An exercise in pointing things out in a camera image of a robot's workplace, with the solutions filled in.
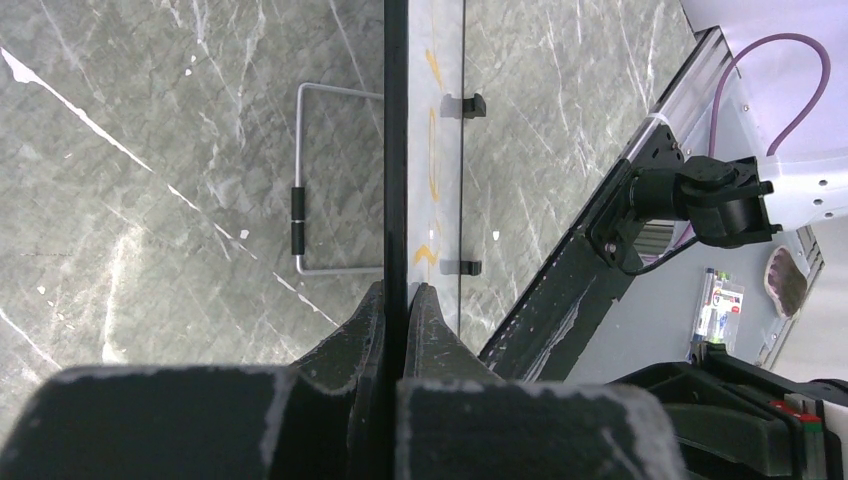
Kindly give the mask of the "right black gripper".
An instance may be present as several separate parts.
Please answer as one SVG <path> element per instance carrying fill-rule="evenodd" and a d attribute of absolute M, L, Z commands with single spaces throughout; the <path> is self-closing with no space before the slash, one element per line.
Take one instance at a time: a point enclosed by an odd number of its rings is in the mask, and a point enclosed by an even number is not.
<path fill-rule="evenodd" d="M 620 378 L 655 396 L 692 479 L 844 479 L 847 383 L 795 382 L 698 343 Z"/>

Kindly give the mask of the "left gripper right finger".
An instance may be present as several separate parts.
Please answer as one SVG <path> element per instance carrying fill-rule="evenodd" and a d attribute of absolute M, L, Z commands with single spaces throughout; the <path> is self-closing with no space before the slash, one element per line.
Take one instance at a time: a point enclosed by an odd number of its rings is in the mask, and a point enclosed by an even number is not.
<path fill-rule="evenodd" d="M 400 479 L 682 479 L 660 402 L 629 385 L 506 381 L 446 325 L 423 284 L 397 386 Z"/>

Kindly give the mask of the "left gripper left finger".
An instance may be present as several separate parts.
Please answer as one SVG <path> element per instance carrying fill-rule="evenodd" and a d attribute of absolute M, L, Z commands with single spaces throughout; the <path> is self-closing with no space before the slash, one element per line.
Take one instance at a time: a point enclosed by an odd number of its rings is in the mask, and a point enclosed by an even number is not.
<path fill-rule="evenodd" d="M 288 365 L 89 365 L 48 379 L 5 479 L 382 479 L 383 287 Z"/>

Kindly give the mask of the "white whiteboard black frame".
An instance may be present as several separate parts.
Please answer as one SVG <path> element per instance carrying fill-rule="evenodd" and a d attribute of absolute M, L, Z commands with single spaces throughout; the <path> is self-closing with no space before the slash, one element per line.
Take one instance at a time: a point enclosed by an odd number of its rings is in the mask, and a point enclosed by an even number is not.
<path fill-rule="evenodd" d="M 384 91 L 381 94 L 314 82 L 296 96 L 291 252 L 299 273 L 326 276 L 305 262 L 306 188 L 303 183 L 304 96 L 308 91 L 379 101 L 384 112 L 384 260 L 382 267 L 345 267 L 333 274 L 382 273 L 388 317 L 385 345 L 392 360 L 415 362 L 416 294 L 431 299 L 449 339 L 460 330 L 465 276 L 482 271 L 462 254 L 464 126 L 482 118 L 486 102 L 464 92 L 463 1 L 386 1 Z"/>

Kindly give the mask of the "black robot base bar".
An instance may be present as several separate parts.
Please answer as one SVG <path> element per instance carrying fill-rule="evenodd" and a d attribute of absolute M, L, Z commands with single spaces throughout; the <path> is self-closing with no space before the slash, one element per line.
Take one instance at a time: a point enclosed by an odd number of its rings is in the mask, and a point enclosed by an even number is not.
<path fill-rule="evenodd" d="M 508 380 L 568 377 L 613 302 L 633 282 L 626 270 L 641 265 L 635 243 L 646 223 L 629 204 L 633 177 L 681 161 L 668 126 L 640 126 L 481 350 L 485 366 Z"/>

